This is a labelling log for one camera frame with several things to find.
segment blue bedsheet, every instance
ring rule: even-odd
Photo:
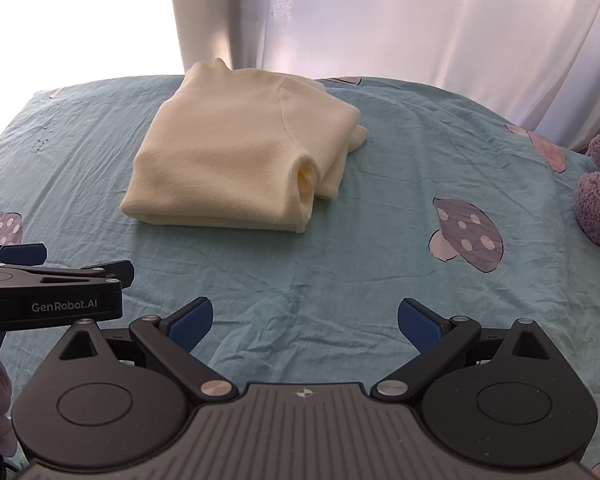
[[[152,117],[181,80],[131,77],[53,97],[39,92],[0,137],[0,211],[22,215],[23,242],[44,242],[53,266],[124,258],[136,266],[124,318],[104,326],[165,316],[207,296],[216,321],[193,353],[240,386],[368,386],[416,355],[396,323],[400,300],[411,296],[488,327],[537,320],[600,410],[600,248],[573,214],[590,159],[567,152],[558,173],[503,118],[436,88],[328,81],[330,93],[360,109],[369,137],[349,155],[339,197],[316,201],[304,234],[143,224],[118,205]],[[432,235],[464,214],[434,207],[435,198],[466,202],[493,223],[491,253],[502,240],[493,270],[471,263],[491,245],[471,224],[471,240],[455,239],[459,256],[431,254]],[[8,334],[1,357],[15,395],[62,332]],[[585,462],[600,462],[600,422]]]

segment cream knit sweater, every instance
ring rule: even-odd
[[[150,125],[120,208],[153,224],[302,233],[366,139],[359,118],[317,81],[196,63]]]

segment polka dot mushroom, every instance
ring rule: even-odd
[[[521,137],[530,139],[536,151],[542,155],[544,160],[546,160],[546,163],[556,173],[562,173],[567,169],[567,157],[564,155],[564,152],[550,140],[533,132],[523,130],[519,126],[514,126],[513,124],[507,124],[507,130]]]
[[[0,211],[0,244],[22,243],[22,216],[19,213]]]
[[[476,269],[491,272],[498,267],[504,245],[498,228],[475,205],[453,198],[435,198],[440,230],[429,240],[429,250],[443,262],[460,254]]]

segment pink mushroom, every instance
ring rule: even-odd
[[[595,466],[593,466],[589,473],[591,473],[595,478],[598,478],[600,480],[600,464],[596,464]]]
[[[507,124],[507,130],[516,135],[530,139],[535,149],[542,157],[544,157],[544,160],[546,160],[552,170],[557,173],[562,173],[567,169],[567,158],[564,155],[564,152],[550,140],[533,132],[528,132],[519,126],[514,126],[513,124]]]

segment metal screw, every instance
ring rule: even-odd
[[[386,381],[380,381],[376,386],[378,393],[387,397],[397,397],[405,394],[409,387],[407,384],[396,379],[387,379]]]
[[[200,391],[209,397],[221,397],[231,390],[231,383],[222,380],[207,381],[200,386]]]

